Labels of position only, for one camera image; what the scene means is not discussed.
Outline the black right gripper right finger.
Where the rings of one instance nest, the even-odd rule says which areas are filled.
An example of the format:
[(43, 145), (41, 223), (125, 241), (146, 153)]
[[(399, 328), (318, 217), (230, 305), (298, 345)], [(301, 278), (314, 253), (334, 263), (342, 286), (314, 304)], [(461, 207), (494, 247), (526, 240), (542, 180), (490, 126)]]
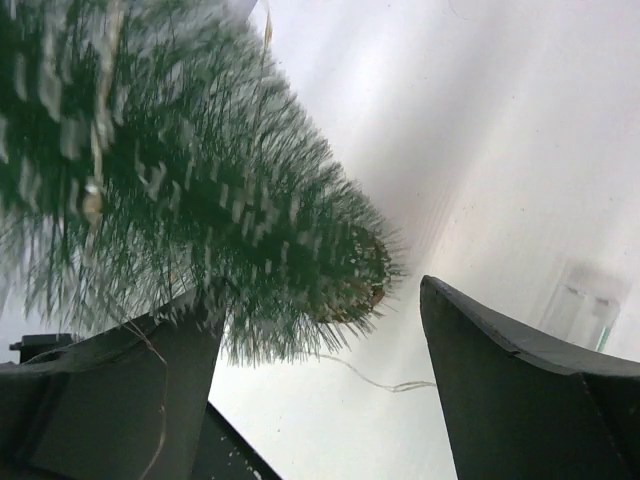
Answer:
[(635, 479), (639, 366), (559, 340), (445, 282), (420, 312), (461, 479)]

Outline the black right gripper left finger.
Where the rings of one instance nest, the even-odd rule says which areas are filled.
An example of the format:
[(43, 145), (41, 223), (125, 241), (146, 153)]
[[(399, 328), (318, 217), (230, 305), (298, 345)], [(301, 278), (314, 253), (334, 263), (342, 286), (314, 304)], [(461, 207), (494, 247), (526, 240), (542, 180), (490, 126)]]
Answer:
[(5, 479), (187, 479), (225, 301), (187, 293), (105, 333), (1, 367)]

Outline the clear light string battery box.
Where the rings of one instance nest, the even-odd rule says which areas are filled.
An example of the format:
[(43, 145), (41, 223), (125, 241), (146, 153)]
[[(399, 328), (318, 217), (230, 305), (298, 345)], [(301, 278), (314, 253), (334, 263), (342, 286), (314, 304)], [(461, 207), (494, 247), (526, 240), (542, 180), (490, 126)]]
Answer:
[(630, 283), (621, 276), (594, 264), (569, 260), (542, 310), (539, 329), (602, 352), (629, 290)]

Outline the small green bottlebrush christmas tree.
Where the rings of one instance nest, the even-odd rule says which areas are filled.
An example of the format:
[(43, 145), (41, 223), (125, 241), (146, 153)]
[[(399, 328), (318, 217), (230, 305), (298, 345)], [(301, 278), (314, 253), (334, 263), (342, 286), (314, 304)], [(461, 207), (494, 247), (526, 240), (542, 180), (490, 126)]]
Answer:
[(370, 332), (394, 253), (232, 3), (2, 3), (3, 298), (100, 331), (202, 295), (268, 362)]

